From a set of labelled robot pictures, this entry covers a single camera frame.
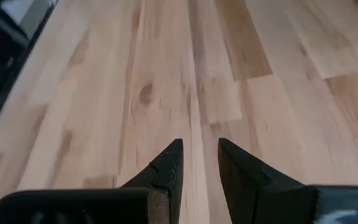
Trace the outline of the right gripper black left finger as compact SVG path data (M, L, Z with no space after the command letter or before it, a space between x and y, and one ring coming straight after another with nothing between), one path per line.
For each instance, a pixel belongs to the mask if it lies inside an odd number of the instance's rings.
M178 224L183 141L174 139L122 187L23 190L0 199L0 224Z

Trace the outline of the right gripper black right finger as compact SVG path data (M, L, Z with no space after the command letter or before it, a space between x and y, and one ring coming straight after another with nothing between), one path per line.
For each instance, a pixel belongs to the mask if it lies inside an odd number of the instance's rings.
M218 163L233 224L358 224L358 186L302 184L226 138Z

